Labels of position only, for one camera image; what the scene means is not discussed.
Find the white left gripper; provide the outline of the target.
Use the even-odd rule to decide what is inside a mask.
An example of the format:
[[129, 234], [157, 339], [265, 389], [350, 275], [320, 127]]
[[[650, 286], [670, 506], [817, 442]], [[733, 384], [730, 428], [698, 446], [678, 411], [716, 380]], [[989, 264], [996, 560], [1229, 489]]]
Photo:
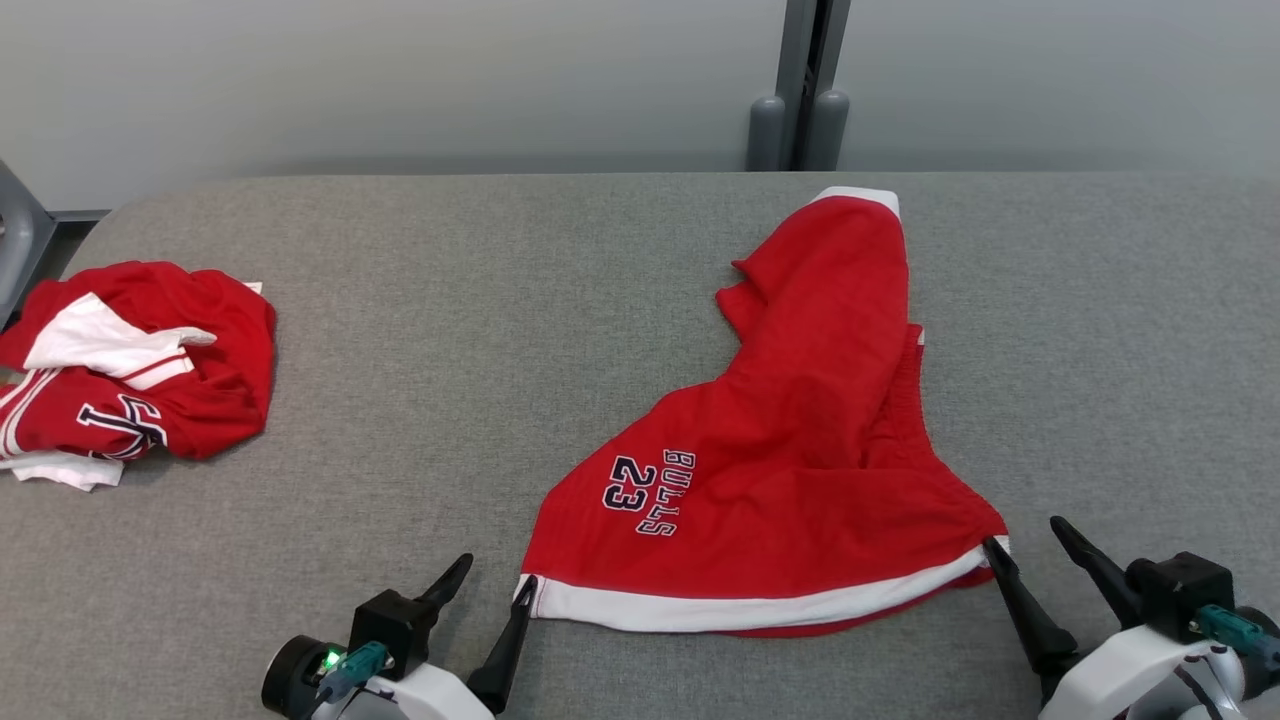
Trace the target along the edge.
[[[421, 594], [420, 619], [438, 623], [474, 565], [462, 553]], [[425, 664], [393, 680], [394, 659], [381, 643], [357, 650], [297, 635], [273, 656], [262, 679], [262, 706], [284, 719], [494, 719], [507, 710], [529, 629], [538, 578], [518, 588], [503, 632], [466, 684], [453, 673]]]

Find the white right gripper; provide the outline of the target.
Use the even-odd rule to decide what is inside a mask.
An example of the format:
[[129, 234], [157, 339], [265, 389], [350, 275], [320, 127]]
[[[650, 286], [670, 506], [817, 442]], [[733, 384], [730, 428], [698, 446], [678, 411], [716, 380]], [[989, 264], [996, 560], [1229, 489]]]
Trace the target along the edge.
[[1053, 693], [1039, 711], [1042, 719], [1245, 717], [1245, 674], [1235, 651], [1212, 641], [1179, 644], [1139, 626], [1140, 596], [1125, 571], [1066, 518], [1051, 516], [1050, 528], [1093, 580], [1120, 628], [1130, 630], [1108, 638], [1080, 661], [1075, 637], [1025, 587], [1020, 568], [998, 539], [984, 538], [987, 562], [1027, 661], [1039, 678], [1041, 692]]

